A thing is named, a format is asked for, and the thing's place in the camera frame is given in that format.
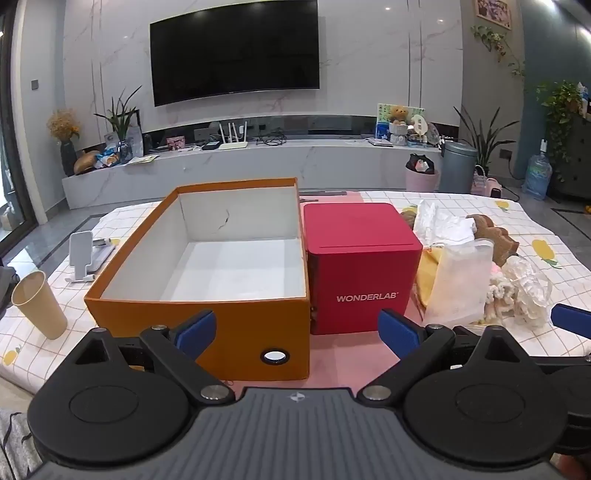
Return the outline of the pink small heater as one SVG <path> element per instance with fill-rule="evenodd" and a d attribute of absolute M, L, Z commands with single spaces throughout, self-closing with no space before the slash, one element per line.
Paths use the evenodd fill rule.
<path fill-rule="evenodd" d="M 475 166 L 471 194 L 490 198 L 502 197 L 502 185 L 494 178 L 486 175 L 485 169 L 477 164 Z"/>

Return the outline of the grey trash can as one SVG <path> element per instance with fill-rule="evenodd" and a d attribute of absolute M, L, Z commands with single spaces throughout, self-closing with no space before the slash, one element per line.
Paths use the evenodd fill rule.
<path fill-rule="evenodd" d="M 443 193 L 469 194 L 477 160 L 477 150 L 467 144 L 447 141 L 442 148 L 441 180 Z"/>

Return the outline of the green potted plant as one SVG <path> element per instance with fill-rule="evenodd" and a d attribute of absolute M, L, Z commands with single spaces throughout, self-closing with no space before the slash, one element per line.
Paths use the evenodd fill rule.
<path fill-rule="evenodd" d="M 127 140 L 127 133 L 131 120 L 138 113 L 138 109 L 130 106 L 129 103 L 140 89 L 141 86 L 138 86 L 128 95 L 122 91 L 117 99 L 111 98 L 110 108 L 104 114 L 94 114 L 95 117 L 106 120 L 116 135 L 115 153 L 120 164 L 126 164 L 132 158 L 132 147 Z"/>

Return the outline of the yellow snack bag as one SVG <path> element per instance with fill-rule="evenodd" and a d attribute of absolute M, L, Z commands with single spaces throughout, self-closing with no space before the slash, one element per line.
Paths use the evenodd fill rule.
<path fill-rule="evenodd" d="M 429 247 L 422 251 L 415 278 L 415 297 L 423 311 L 431 298 L 443 251 L 443 247 Z"/>

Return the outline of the beige paper cup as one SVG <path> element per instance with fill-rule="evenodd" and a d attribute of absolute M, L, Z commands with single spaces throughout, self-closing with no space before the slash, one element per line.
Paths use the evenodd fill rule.
<path fill-rule="evenodd" d="M 11 302 L 49 340 L 67 329 L 67 318 L 59 306 L 43 271 L 23 277 L 11 294 Z"/>

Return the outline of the brown toast shaped sponge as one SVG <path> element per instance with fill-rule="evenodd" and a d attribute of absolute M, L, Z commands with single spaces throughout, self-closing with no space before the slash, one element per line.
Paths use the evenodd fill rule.
<path fill-rule="evenodd" d="M 502 267 L 507 260 L 517 254 L 519 243 L 515 241 L 505 228 L 496 226 L 491 218 L 483 214 L 468 215 L 475 222 L 475 238 L 493 242 L 493 261 Z"/>

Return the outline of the tall leafy floor plant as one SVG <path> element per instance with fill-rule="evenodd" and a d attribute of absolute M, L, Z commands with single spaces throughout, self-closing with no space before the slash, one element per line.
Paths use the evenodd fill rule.
<path fill-rule="evenodd" d="M 501 139 L 501 134 L 518 125 L 520 121 L 515 120 L 498 126 L 496 122 L 500 108 L 497 108 L 488 127 L 485 127 L 483 121 L 476 122 L 465 107 L 455 107 L 454 110 L 460 119 L 458 141 L 472 147 L 477 152 L 476 164 L 488 174 L 493 153 L 501 146 L 515 143 L 515 140 L 512 139 Z"/>

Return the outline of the white plastic bag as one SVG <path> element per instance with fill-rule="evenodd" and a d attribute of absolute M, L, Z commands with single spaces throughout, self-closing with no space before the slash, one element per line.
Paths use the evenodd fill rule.
<path fill-rule="evenodd" d="M 434 202 L 417 206 L 414 234 L 424 247 L 461 245 L 475 240 L 475 220 L 454 215 Z"/>

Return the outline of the vase with yellow flowers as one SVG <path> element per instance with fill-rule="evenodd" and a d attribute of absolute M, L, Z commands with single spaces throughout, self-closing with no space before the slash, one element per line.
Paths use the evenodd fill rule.
<path fill-rule="evenodd" d="M 77 160 L 73 139 L 80 135 L 80 127 L 71 109 L 56 110 L 47 121 L 50 135 L 59 142 L 60 156 L 64 174 L 74 175 Z"/>

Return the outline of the black wall television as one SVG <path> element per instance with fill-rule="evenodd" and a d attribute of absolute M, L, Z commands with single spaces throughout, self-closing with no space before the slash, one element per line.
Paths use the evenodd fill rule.
<path fill-rule="evenodd" d="M 186 13 L 152 23 L 149 40 L 157 107 L 321 86 L 315 1 L 261 1 Z"/>

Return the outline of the framed wall picture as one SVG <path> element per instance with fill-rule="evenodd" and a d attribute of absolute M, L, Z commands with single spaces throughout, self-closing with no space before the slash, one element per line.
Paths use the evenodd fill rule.
<path fill-rule="evenodd" d="M 512 29 L 511 10 L 506 1 L 475 0 L 475 10 L 479 18 L 487 20 L 507 30 Z"/>

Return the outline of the pink waste bin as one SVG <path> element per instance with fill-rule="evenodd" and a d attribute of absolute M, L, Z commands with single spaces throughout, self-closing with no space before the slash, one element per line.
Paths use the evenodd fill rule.
<path fill-rule="evenodd" d="M 406 190 L 409 192 L 432 193 L 439 186 L 440 173 L 438 171 L 428 174 L 406 168 L 405 174 Z"/>

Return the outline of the plastic white bouquet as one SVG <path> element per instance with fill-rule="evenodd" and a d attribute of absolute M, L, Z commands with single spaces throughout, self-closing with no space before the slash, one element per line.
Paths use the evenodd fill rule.
<path fill-rule="evenodd" d="M 493 264 L 483 322 L 504 324 L 514 318 L 540 328 L 549 319 L 551 293 L 551 281 L 528 260 L 512 256 L 502 267 Z"/>

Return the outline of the orange cardboard box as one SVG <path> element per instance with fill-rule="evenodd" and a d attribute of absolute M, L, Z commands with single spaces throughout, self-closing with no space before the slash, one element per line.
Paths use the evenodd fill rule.
<path fill-rule="evenodd" d="M 199 365 L 228 381 L 310 374 L 311 302 L 293 178 L 175 188 L 124 240 L 85 295 L 115 337 L 214 313 Z"/>

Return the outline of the white marble tv console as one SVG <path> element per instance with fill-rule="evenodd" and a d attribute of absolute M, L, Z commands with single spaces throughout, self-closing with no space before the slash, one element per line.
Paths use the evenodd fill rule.
<path fill-rule="evenodd" d="M 62 180 L 68 206 L 87 208 L 163 198 L 182 185 L 295 178 L 304 190 L 402 190 L 413 153 L 442 164 L 437 148 L 381 147 L 366 140 L 250 142 L 235 150 L 166 152 L 149 163 L 114 166 Z"/>

